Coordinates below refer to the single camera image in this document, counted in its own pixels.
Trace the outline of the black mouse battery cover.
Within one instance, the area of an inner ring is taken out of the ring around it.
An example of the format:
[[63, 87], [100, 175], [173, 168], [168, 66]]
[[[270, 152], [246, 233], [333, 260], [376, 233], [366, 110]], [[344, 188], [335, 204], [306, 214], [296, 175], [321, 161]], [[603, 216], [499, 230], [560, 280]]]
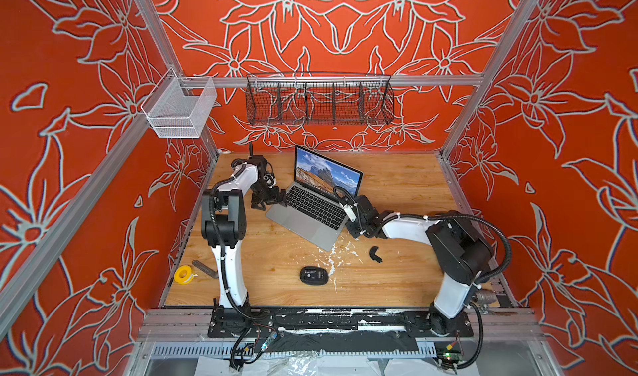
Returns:
[[382, 263], [383, 259], [377, 254], [378, 250], [379, 250], [378, 246], [372, 246], [372, 248], [369, 250], [369, 256], [372, 259], [372, 261], [375, 261], [377, 263]]

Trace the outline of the black wireless mouse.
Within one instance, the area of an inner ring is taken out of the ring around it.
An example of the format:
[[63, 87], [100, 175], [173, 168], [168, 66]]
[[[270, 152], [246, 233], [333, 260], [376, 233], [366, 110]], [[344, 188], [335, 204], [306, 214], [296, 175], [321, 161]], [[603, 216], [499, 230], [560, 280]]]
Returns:
[[324, 286], [329, 281], [329, 274], [318, 266], [304, 266], [300, 270], [300, 280], [309, 286]]

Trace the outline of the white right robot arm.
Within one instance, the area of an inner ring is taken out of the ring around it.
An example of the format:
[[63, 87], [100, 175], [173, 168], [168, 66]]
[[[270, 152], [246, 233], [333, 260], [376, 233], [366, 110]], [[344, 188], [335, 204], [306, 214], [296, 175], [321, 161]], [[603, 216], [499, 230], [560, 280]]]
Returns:
[[[398, 211], [380, 213], [366, 196], [339, 196], [337, 202], [347, 215], [347, 231], [354, 237], [400, 239], [431, 246], [443, 281], [430, 304], [427, 322], [437, 336], [447, 336], [454, 330], [462, 310], [470, 304], [471, 295], [479, 286], [503, 273], [513, 259], [512, 247], [506, 235], [483, 218], [448, 211], [434, 216], [404, 214]], [[474, 224], [493, 230], [503, 246], [503, 259], [493, 269], [489, 262], [494, 251]]]

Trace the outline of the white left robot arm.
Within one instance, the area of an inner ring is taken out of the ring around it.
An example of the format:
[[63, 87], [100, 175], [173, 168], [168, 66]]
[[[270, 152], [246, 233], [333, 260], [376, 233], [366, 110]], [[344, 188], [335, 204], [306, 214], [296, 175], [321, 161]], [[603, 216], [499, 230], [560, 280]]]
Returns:
[[251, 207], [264, 211], [267, 206], [283, 203], [286, 192], [277, 186], [271, 164], [262, 155], [235, 159], [231, 167], [229, 178], [203, 193], [201, 235], [217, 263], [219, 304], [244, 319], [261, 320], [269, 311], [251, 309], [242, 270], [241, 248], [247, 232], [244, 197], [252, 193]]

